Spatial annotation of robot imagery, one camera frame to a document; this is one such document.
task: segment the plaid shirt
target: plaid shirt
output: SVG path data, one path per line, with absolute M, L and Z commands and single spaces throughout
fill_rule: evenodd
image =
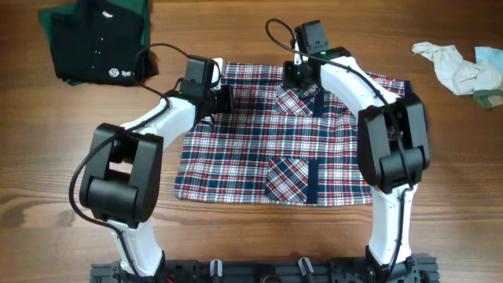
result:
M 222 83 L 233 90 L 234 113 L 215 115 L 213 127 L 199 123 L 185 136 L 177 198 L 322 207 L 372 202 L 358 169 L 355 117 L 315 85 L 283 89 L 281 74 L 276 66 L 227 64 Z M 404 81 L 369 75 L 405 94 Z

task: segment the printed logo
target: printed logo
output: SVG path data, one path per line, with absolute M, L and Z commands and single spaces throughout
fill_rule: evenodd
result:
M 116 68 L 111 68 L 110 71 L 108 71 L 108 74 L 111 77 L 116 78 L 119 75 L 119 70 L 117 70 Z
M 112 14 L 109 14 L 109 13 L 107 13 L 106 11 L 103 11 L 103 13 L 102 13 L 102 14 L 103 14 L 103 16 L 105 16 L 105 17 L 107 17 L 107 18 L 111 18 L 111 17 L 113 17 L 113 15 L 112 15 Z

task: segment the crumpled white cloth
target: crumpled white cloth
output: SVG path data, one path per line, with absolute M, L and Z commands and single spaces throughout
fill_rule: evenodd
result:
M 500 86 L 501 74 L 487 62 L 474 64 L 463 60 L 456 46 L 417 43 L 412 52 L 433 62 L 437 78 L 456 95 L 473 94 L 475 90 L 493 90 Z

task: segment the black polo shirt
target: black polo shirt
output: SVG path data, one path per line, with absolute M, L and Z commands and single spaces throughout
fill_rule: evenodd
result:
M 148 52 L 139 50 L 143 17 L 106 2 L 79 0 L 73 14 L 51 16 L 51 54 L 61 79 L 119 85 L 157 74 Z

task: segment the green cloth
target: green cloth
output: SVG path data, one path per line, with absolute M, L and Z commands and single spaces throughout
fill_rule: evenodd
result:
M 107 2 L 111 2 L 112 4 L 123 7 L 124 9 L 128 9 L 137 13 L 140 16 L 143 16 L 143 32 L 141 34 L 140 43 L 143 46 L 147 46 L 150 43 L 150 16 L 149 16 L 149 2 L 148 0 L 106 0 Z M 39 10 L 39 23 L 42 26 L 42 29 L 46 33 L 47 39 L 49 40 L 49 44 L 52 43 L 52 21 L 51 15 L 53 13 L 61 13 L 64 15 L 68 15 L 73 13 L 73 9 L 75 8 L 75 4 L 67 4 L 63 6 L 51 7 L 46 9 Z M 67 84 L 70 86 L 77 86 L 83 82 L 73 81 L 68 79 Z
M 473 92 L 473 99 L 484 108 L 493 108 L 503 104 L 503 90 L 477 90 Z

